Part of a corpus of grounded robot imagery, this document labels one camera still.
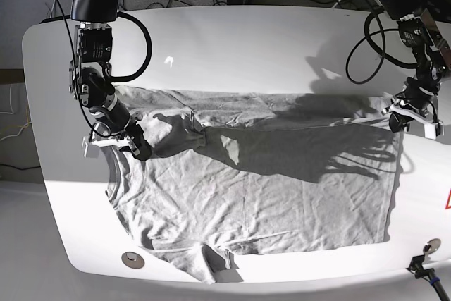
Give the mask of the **grey T-shirt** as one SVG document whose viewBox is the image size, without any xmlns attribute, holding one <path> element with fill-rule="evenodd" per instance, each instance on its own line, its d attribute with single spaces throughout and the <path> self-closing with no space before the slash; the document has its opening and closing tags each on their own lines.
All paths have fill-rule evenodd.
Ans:
<svg viewBox="0 0 451 301">
<path fill-rule="evenodd" d="M 157 259 L 214 283 L 240 255 L 386 241 L 402 145 L 389 98 L 116 92 L 142 114 L 152 157 L 108 148 L 106 196 Z"/>
</svg>

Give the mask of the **red warning sticker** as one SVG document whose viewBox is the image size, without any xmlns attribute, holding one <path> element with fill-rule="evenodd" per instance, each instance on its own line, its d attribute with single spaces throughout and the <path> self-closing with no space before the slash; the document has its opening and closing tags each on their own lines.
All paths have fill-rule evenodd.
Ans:
<svg viewBox="0 0 451 301">
<path fill-rule="evenodd" d="M 448 193 L 445 210 L 451 209 L 451 190 Z"/>
</svg>

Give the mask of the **silver disc near left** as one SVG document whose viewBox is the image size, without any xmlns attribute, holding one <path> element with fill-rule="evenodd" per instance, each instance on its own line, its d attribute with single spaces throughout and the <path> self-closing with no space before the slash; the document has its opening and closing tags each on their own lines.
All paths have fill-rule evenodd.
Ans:
<svg viewBox="0 0 451 301">
<path fill-rule="evenodd" d="M 124 265 L 131 269 L 142 269 L 145 265 L 142 256 L 135 252 L 122 253 L 121 260 Z"/>
</svg>

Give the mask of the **silver disc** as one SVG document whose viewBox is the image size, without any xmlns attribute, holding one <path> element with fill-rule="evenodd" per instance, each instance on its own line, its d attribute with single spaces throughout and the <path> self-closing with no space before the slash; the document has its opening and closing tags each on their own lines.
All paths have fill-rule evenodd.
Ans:
<svg viewBox="0 0 451 301">
<path fill-rule="evenodd" d="M 135 252 L 122 253 L 121 260 L 124 265 L 131 269 L 142 269 L 145 265 L 142 256 Z"/>
<path fill-rule="evenodd" d="M 433 254 L 441 246 L 441 240 L 439 238 L 434 238 L 429 240 L 423 247 L 424 254 Z"/>
</svg>

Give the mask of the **silver disc near right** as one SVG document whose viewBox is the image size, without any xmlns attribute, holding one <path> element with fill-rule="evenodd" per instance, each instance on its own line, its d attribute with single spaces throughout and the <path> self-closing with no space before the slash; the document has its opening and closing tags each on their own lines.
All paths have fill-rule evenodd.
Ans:
<svg viewBox="0 0 451 301">
<path fill-rule="evenodd" d="M 424 254 L 433 254 L 441 246 L 441 240 L 439 238 L 434 238 L 429 240 L 423 247 Z"/>
</svg>

